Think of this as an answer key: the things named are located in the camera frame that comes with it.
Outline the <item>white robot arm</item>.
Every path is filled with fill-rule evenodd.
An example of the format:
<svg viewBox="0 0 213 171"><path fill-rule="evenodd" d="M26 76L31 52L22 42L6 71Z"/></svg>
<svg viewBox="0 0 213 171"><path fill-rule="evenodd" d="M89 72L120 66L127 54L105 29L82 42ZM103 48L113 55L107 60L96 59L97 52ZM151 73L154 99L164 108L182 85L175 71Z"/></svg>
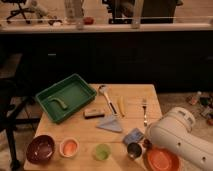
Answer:
<svg viewBox="0 0 213 171"><path fill-rule="evenodd" d="M213 171L213 143L191 134L195 123L191 112L174 107L147 126L145 137L153 145L171 151L203 171Z"/></svg>

